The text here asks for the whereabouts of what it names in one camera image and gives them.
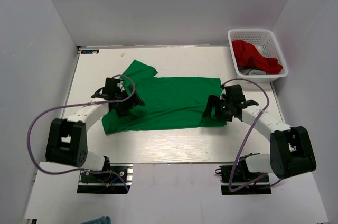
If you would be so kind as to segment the green t shirt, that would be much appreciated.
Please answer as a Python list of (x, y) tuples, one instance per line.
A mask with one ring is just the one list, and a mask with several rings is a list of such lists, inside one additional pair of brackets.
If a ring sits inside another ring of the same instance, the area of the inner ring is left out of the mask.
[(219, 78), (157, 77), (155, 68), (134, 60), (123, 73), (136, 85), (145, 103), (130, 115), (118, 117), (112, 110), (102, 118), (106, 135), (139, 130), (166, 130), (196, 127), (223, 127), (225, 121), (204, 118), (208, 97), (221, 94)]

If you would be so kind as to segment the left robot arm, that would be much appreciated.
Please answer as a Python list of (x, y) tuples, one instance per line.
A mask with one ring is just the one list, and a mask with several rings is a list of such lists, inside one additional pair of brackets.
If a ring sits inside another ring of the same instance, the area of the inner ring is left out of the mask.
[(136, 106), (144, 106), (134, 85), (120, 83), (102, 87), (74, 114), (51, 122), (45, 158), (49, 162), (92, 171), (99, 181), (111, 177), (109, 158), (88, 151), (87, 132), (104, 115), (115, 111), (120, 117), (130, 115)]

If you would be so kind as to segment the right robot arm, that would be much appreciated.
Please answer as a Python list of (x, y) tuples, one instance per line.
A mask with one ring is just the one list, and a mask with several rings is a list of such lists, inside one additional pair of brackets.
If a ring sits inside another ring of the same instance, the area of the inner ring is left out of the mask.
[(225, 95), (210, 95), (203, 117), (210, 118), (212, 110), (219, 120), (231, 122), (233, 118), (254, 125), (254, 129), (270, 143), (269, 154), (249, 154), (239, 158), (239, 176), (251, 181), (258, 173), (273, 173), (279, 179), (316, 170), (316, 160), (306, 128), (292, 127), (264, 112), (254, 100), (241, 97), (232, 100)]

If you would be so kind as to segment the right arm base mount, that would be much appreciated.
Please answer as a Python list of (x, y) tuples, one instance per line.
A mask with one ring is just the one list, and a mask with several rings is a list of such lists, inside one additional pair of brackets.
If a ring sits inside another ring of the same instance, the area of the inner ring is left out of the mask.
[[(232, 165), (221, 165), (215, 169), (215, 174), (220, 177), (221, 183), (221, 194), (222, 195), (269, 195), (271, 194), (270, 180), (269, 176), (265, 175), (260, 180), (252, 182), (246, 187), (236, 191), (231, 192), (229, 190), (229, 180), (230, 173), (232, 170)], [(250, 173), (245, 171), (243, 168), (236, 167), (235, 173), (232, 179), (232, 188), (235, 189), (243, 184), (250, 182), (253, 179), (260, 177), (262, 173)]]

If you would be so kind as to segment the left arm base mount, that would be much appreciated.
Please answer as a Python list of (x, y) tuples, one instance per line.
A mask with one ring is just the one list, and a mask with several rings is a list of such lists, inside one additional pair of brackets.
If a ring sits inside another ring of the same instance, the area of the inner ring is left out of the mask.
[(132, 185), (132, 164), (111, 164), (110, 173), (81, 172), (78, 194), (127, 194)]

